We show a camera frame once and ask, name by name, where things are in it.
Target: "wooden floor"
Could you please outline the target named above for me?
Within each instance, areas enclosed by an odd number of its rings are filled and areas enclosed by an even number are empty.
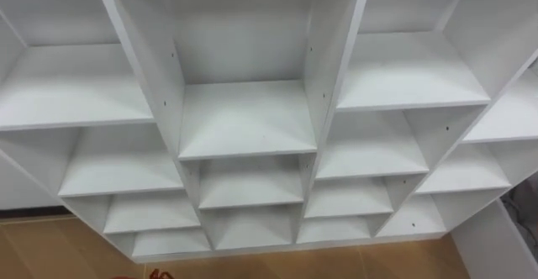
[[[0,222],[0,277],[468,278],[450,235],[441,240],[135,265],[75,218]]]

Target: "white shelf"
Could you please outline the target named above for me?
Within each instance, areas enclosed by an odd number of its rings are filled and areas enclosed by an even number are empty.
[[[459,145],[417,193],[461,192],[510,187],[486,145]]]
[[[287,207],[219,210],[213,212],[211,220],[216,250],[292,243]]]
[[[538,139],[538,76],[527,70],[480,119],[463,142]]]
[[[183,189],[154,124],[91,127],[82,131],[59,195]]]
[[[336,114],[316,179],[426,173],[401,111]]]
[[[133,257],[210,251],[201,229],[170,229],[138,233]]]
[[[200,226],[184,192],[115,195],[108,209],[105,234]]]
[[[420,195],[405,202],[376,237],[445,232],[443,219],[431,196]]]
[[[487,104],[442,33],[359,34],[338,111]]]
[[[306,218],[391,213],[393,206],[381,178],[318,182],[310,195]]]
[[[369,239],[370,230],[365,218],[305,219],[299,231],[297,243],[334,240]]]
[[[200,167],[200,208],[302,201],[297,156],[218,159]]]
[[[153,121],[118,44],[28,48],[0,88],[0,130]]]
[[[316,151],[300,81],[187,86],[181,160]]]

